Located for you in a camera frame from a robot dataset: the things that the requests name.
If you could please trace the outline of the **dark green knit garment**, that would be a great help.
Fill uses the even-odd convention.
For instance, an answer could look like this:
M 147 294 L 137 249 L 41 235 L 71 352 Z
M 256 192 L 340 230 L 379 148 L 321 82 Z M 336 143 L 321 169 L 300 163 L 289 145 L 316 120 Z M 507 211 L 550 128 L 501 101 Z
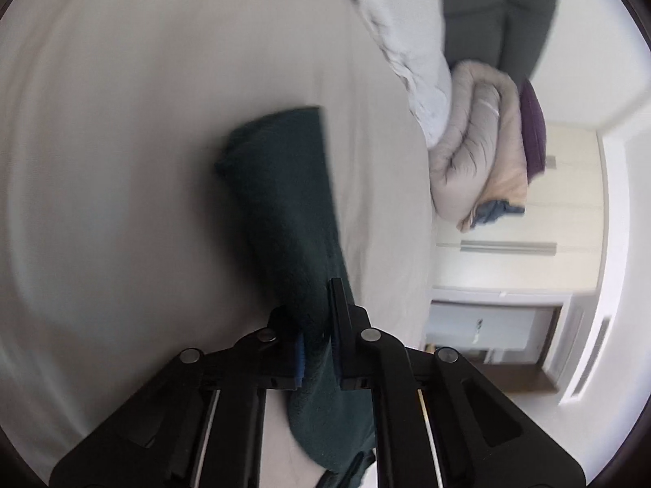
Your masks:
M 358 487 L 375 426 L 369 392 L 344 392 L 335 376 L 328 283 L 349 278 L 325 154 L 320 108 L 289 109 L 236 128 L 215 173 L 236 210 L 239 256 L 273 305 L 269 327 L 302 342 L 291 434 L 323 467 L 318 486 Z

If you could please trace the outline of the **dark framed door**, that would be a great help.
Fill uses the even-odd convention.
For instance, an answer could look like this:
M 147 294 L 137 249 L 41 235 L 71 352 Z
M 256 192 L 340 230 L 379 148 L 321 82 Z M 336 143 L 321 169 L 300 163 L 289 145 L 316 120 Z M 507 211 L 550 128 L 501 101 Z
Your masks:
M 434 301 L 426 345 L 454 348 L 505 393 L 553 393 L 544 362 L 558 316 L 553 306 Z

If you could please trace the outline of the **white bed sheet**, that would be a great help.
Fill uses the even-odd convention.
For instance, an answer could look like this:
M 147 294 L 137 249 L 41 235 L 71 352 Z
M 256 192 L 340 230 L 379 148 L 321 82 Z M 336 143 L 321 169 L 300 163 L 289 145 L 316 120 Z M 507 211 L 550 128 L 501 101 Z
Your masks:
M 350 0 L 13 0 L 1 20 L 1 426 L 41 479 L 179 350 L 262 326 L 212 167 L 320 106 L 355 301 L 428 315 L 428 157 Z

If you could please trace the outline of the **cream wardrobe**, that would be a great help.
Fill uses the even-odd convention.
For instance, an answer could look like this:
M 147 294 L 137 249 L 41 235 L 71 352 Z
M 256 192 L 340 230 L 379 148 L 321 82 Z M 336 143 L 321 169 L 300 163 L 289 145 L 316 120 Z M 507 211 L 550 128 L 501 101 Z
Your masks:
M 550 124 L 547 163 L 525 213 L 466 233 L 437 220 L 433 286 L 448 290 L 592 292 L 605 228 L 603 159 L 595 131 Z

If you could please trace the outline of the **blue grey folded cloth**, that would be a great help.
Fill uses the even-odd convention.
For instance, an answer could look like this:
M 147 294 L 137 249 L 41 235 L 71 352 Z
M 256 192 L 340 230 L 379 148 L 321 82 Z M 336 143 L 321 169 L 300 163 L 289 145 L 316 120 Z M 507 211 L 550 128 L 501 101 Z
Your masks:
M 504 216 L 521 216 L 524 213 L 524 206 L 511 205 L 505 199 L 489 200 L 474 210 L 470 227 L 492 224 Z

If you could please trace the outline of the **folded beige duvet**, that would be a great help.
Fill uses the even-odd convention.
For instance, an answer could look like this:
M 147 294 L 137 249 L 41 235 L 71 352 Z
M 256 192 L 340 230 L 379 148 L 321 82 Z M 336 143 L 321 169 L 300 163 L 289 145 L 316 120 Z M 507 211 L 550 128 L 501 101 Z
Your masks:
M 438 216 L 462 233 L 489 200 L 525 207 L 520 95 L 509 75 L 476 61 L 456 65 L 448 126 L 429 151 L 429 172 Z

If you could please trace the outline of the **purple pillow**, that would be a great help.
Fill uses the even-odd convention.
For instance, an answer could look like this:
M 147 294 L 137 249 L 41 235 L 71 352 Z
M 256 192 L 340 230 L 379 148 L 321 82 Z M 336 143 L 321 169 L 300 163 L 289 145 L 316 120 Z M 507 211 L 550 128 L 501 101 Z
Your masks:
M 546 169 L 546 124 L 542 107 L 528 79 L 522 82 L 520 110 L 527 182 L 531 183 Z

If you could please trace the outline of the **dark grey upholstered headboard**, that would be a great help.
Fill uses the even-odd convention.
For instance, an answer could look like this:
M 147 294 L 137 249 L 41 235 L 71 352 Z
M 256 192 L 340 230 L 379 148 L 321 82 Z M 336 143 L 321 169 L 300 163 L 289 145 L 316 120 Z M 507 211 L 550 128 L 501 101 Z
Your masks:
M 552 25 L 557 0 L 442 0 L 449 66 L 471 59 L 531 78 Z

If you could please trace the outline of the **white pillow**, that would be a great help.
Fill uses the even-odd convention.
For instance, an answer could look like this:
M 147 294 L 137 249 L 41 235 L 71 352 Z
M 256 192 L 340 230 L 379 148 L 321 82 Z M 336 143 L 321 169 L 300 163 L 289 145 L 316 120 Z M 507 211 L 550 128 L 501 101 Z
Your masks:
M 442 0 L 351 1 L 403 82 L 409 109 L 426 146 L 433 148 L 447 127 L 451 108 Z

